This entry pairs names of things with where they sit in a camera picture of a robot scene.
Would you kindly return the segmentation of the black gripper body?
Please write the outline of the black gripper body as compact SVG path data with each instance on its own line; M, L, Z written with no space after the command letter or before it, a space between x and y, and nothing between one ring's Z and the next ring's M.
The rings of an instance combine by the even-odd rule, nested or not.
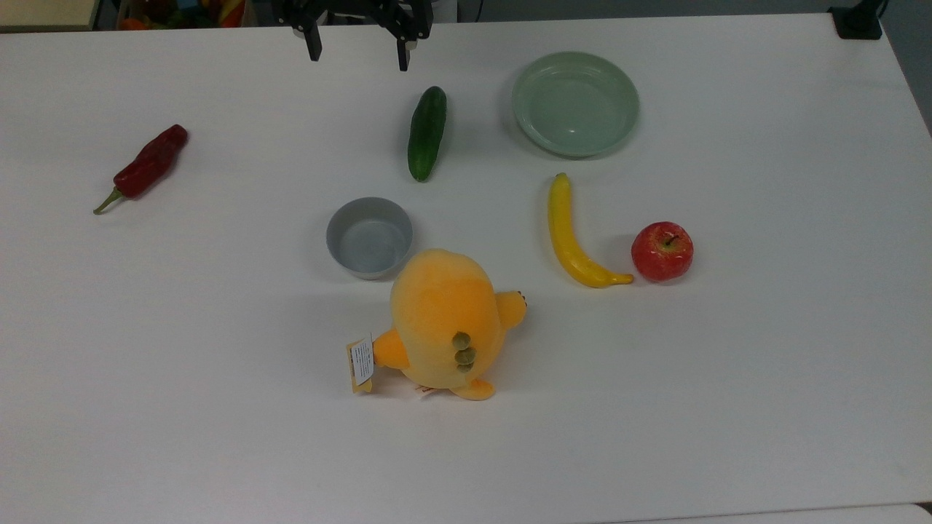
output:
M325 14L349 15L375 21L401 41L428 39L433 8L429 1L273 1L277 23L289 25L305 39L319 36L317 20Z

